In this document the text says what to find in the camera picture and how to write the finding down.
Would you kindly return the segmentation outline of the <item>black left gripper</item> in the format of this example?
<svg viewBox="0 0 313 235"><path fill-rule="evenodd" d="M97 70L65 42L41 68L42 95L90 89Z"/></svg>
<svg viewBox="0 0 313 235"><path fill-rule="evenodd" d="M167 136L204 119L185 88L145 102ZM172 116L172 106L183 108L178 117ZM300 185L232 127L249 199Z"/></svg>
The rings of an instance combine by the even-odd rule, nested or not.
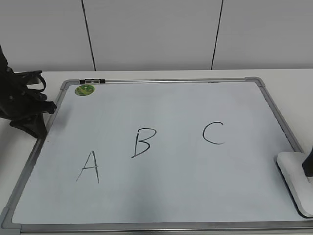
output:
<svg viewBox="0 0 313 235"><path fill-rule="evenodd" d="M41 70L15 73L3 52L0 52L0 116L6 119L22 118L12 120L10 126L37 139L47 136L43 115L39 114L54 114L57 109L53 101L46 101L43 94L46 82L41 73Z"/></svg>

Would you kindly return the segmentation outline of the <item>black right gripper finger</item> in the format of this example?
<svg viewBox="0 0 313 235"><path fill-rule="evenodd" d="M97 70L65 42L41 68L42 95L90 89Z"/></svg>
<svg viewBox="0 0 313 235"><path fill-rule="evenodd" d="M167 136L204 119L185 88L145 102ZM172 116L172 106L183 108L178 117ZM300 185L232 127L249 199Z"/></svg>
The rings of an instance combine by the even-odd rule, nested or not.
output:
<svg viewBox="0 0 313 235"><path fill-rule="evenodd" d="M302 168L306 176L313 176L313 149L302 163Z"/></svg>

